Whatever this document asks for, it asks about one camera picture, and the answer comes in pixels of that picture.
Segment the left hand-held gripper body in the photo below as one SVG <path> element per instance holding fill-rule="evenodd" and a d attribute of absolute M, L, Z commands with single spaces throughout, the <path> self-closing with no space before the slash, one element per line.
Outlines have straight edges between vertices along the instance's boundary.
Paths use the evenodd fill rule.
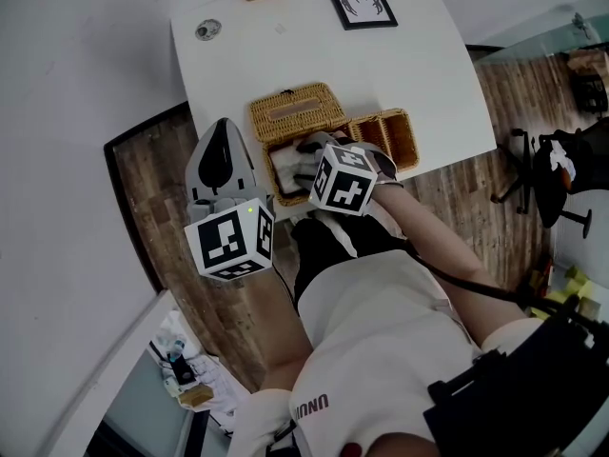
<path fill-rule="evenodd" d="M 272 196 L 259 187 L 194 189 L 184 232 L 200 275 L 231 281 L 272 267 Z"/>

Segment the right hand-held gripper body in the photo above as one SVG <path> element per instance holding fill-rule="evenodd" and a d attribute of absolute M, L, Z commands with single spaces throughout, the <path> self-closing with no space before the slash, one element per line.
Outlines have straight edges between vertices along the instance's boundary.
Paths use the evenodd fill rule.
<path fill-rule="evenodd" d="M 337 144 L 313 154 L 317 175 L 308 201 L 318 209 L 361 216 L 376 186 L 398 183 L 397 166 L 371 143 L 332 135 Z"/>

